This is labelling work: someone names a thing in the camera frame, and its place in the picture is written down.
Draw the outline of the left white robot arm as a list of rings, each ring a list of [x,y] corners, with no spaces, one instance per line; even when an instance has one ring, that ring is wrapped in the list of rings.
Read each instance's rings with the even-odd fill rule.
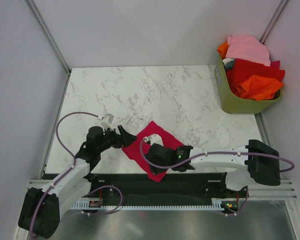
[[[44,186],[27,190],[18,226],[35,236],[50,238],[62,216],[76,201],[83,196],[94,197],[99,193],[99,183],[89,177],[100,162],[102,152],[109,148],[128,147],[136,140],[137,137],[121,125],[118,129],[107,130],[100,126],[91,127],[72,165]]]

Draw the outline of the magenta t shirt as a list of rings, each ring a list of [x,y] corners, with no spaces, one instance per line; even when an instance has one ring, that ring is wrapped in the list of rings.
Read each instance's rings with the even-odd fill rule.
[[[122,150],[130,160],[134,160],[146,173],[149,179],[160,182],[167,173],[167,170],[158,174],[151,172],[150,165],[142,158],[140,152],[141,140],[152,134],[157,134],[161,137],[163,145],[167,148],[175,150],[177,147],[183,146],[183,144],[177,140],[172,134],[165,131],[162,127],[157,125],[153,120],[137,134],[137,140],[134,141],[130,146],[123,147]]]

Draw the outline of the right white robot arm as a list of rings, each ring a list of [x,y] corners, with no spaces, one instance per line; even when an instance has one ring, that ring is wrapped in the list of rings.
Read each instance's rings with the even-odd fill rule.
[[[165,147],[159,141],[148,141],[150,148],[142,152],[154,175],[168,169],[176,172],[214,168],[225,175],[219,191],[225,197],[253,184],[279,186],[279,153],[265,143],[251,139],[247,145],[207,149],[182,145],[176,149]]]

